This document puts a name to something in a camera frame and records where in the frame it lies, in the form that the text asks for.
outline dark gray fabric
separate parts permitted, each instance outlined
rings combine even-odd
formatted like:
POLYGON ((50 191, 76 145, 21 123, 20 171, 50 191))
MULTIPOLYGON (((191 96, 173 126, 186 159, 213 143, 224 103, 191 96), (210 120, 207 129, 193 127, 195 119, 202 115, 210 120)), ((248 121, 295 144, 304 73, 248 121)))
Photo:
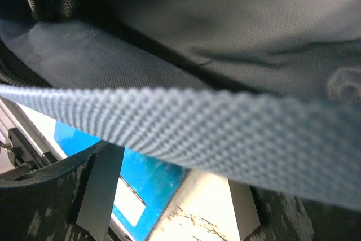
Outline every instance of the dark gray fabric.
POLYGON ((361 0, 102 1, 185 58, 167 61, 200 65, 194 70, 226 89, 341 100, 334 84, 348 84, 361 68, 361 0))

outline gray nylon fabric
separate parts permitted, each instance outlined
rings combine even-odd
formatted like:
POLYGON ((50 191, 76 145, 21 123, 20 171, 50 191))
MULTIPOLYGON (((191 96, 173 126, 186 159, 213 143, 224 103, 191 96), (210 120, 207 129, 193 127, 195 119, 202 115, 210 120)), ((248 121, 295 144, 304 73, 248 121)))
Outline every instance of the gray nylon fabric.
MULTIPOLYGON (((2 24, 4 29, 16 25, 2 24)), ((4 32, 0 38, 8 48, 54 87, 209 88, 175 65, 77 20, 37 23, 22 35, 4 32)))
POLYGON ((161 160, 361 210, 359 105, 178 89, 0 95, 161 160))
POLYGON ((361 69, 361 0, 102 1, 119 21, 186 59, 167 61, 212 76, 225 89, 343 102, 361 97, 360 81, 346 73, 361 69), (334 85, 339 70, 343 86, 358 85, 351 95, 334 85))

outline light blue strap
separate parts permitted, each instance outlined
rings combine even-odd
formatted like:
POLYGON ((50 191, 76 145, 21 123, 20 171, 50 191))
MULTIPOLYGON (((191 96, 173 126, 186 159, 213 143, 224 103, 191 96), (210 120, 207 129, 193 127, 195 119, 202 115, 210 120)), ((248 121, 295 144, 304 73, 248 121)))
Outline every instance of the light blue strap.
POLYGON ((270 95, 1 85, 0 95, 187 168, 361 210, 361 107, 270 95))

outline blue panel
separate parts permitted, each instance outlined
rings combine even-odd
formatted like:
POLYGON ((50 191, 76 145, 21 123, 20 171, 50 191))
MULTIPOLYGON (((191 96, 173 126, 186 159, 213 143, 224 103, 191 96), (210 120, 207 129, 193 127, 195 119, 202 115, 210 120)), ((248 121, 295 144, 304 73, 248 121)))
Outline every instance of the blue panel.
MULTIPOLYGON (((54 136, 56 142, 68 156, 80 152, 100 140, 60 122, 56 123, 54 136)), ((183 182, 186 173, 187 170, 179 166, 125 149, 120 175, 145 201, 146 208, 135 227, 115 206, 113 213, 135 240, 145 240, 171 197, 183 182)))

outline backpack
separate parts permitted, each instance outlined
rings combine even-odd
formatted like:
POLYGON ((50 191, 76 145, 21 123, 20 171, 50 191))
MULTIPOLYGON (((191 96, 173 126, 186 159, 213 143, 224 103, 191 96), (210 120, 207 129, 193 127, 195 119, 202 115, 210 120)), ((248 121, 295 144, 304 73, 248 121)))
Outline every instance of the backpack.
POLYGON ((361 210, 361 0, 0 0, 0 95, 186 168, 361 210))

